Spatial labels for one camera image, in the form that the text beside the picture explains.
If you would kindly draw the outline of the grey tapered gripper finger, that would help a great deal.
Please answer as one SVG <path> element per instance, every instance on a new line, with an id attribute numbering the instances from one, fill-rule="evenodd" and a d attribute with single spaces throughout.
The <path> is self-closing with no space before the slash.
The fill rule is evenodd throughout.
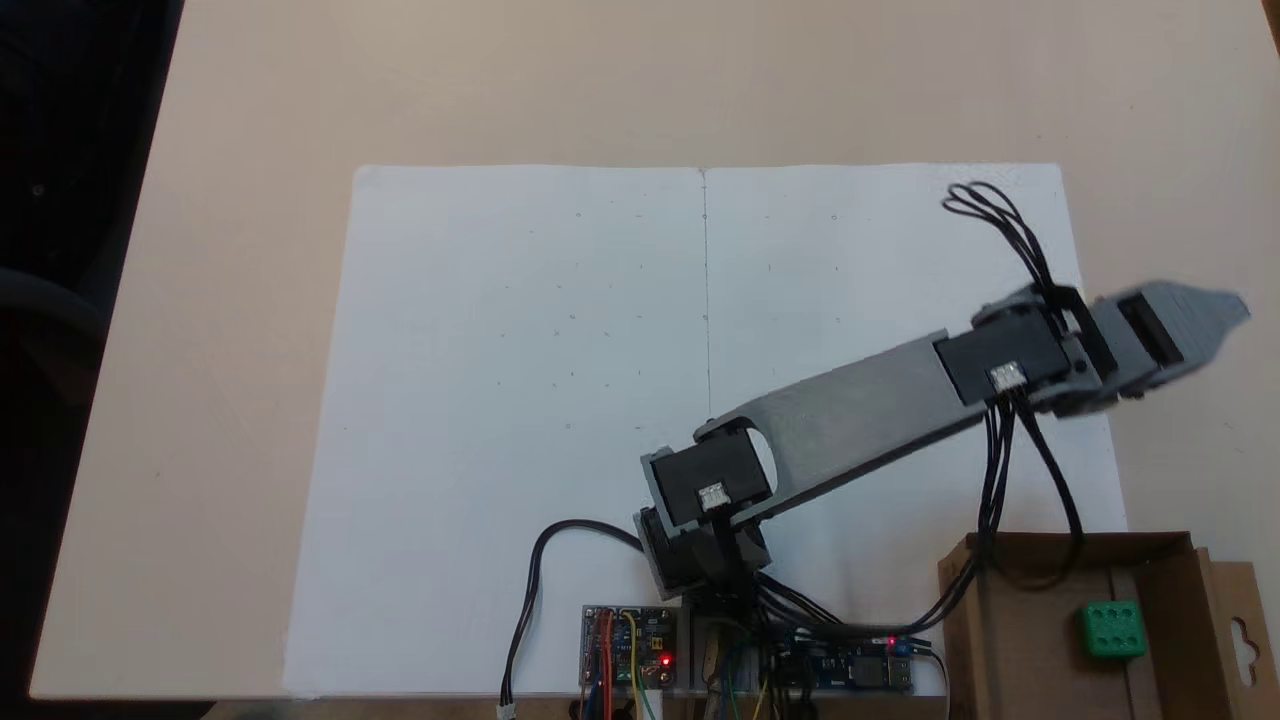
<path id="1" fill-rule="evenodd" d="M 1174 282 L 1158 283 L 1158 320 L 1176 351 L 1172 369 L 1211 363 L 1228 336 L 1251 319 L 1236 293 Z"/>

